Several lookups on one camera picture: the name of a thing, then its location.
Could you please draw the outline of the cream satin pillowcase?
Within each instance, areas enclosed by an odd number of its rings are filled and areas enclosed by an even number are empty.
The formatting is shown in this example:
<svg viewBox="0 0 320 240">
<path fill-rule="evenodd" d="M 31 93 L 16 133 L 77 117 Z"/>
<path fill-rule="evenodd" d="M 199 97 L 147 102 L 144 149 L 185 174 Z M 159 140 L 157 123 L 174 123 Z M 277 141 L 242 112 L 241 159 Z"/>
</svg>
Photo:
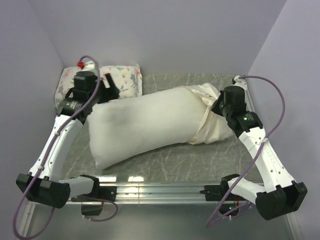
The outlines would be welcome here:
<svg viewBox="0 0 320 240">
<path fill-rule="evenodd" d="M 232 137 L 234 133 L 228 126 L 227 120 L 212 111 L 213 105 L 218 102 L 220 96 L 218 89 L 208 82 L 186 88 L 205 105 L 205 112 L 197 133 L 188 143 L 192 145 L 211 144 Z"/>
</svg>

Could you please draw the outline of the white pillow insert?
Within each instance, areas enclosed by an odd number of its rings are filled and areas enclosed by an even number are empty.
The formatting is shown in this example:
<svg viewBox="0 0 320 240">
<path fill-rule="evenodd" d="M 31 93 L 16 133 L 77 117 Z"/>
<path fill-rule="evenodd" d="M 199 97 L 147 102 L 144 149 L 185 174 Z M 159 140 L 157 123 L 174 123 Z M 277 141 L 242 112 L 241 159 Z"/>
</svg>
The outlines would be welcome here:
<svg viewBox="0 0 320 240">
<path fill-rule="evenodd" d="M 189 142 L 198 132 L 206 108 L 185 87 L 96 104 L 87 119 L 96 169 L 160 147 Z"/>
</svg>

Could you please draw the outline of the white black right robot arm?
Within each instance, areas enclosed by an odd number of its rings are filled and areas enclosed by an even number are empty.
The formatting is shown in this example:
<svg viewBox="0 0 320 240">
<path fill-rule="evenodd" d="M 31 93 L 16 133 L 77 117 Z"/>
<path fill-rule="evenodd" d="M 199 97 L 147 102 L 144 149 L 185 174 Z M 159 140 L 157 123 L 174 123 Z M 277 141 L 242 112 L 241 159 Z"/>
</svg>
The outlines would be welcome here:
<svg viewBox="0 0 320 240">
<path fill-rule="evenodd" d="M 292 212 L 301 206 L 308 189 L 303 182 L 296 182 L 274 151 L 264 126 L 255 112 L 247 110 L 245 90 L 227 86 L 220 92 L 212 111 L 225 117 L 228 126 L 251 155 L 263 181 L 255 184 L 241 174 L 225 176 L 220 182 L 220 194 L 224 200 L 235 196 L 255 204 L 265 220 L 271 220 Z"/>
</svg>

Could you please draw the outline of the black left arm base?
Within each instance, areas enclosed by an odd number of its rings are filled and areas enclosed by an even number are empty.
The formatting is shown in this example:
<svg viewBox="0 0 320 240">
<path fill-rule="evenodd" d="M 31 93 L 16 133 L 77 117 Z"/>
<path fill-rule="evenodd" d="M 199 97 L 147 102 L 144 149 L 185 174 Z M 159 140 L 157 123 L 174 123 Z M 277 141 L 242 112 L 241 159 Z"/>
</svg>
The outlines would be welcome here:
<svg viewBox="0 0 320 240">
<path fill-rule="evenodd" d="M 71 194 L 69 196 L 72 202 L 81 203 L 81 214 L 84 219 L 91 222 L 105 222 L 114 218 L 119 210 L 115 203 L 117 187 L 102 187 L 97 177 L 82 174 L 75 178 L 75 184 L 71 185 Z M 104 204 L 114 206 L 114 213 L 104 219 L 98 219 L 102 213 Z"/>
</svg>

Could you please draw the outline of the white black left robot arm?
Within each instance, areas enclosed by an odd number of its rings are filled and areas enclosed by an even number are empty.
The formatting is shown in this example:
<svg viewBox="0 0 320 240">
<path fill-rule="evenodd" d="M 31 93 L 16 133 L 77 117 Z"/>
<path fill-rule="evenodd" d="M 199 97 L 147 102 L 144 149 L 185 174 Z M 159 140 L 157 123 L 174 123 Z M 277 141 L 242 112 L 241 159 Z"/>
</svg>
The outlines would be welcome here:
<svg viewBox="0 0 320 240">
<path fill-rule="evenodd" d="M 84 196 L 89 201 L 96 201 L 100 197 L 97 177 L 80 175 L 62 180 L 61 172 L 69 149 L 94 105 L 119 98 L 120 91 L 111 74 L 104 76 L 108 87 L 91 71 L 75 74 L 74 86 L 58 105 L 53 129 L 38 160 L 28 174 L 19 174 L 16 179 L 27 200 L 60 209 L 71 198 Z"/>
</svg>

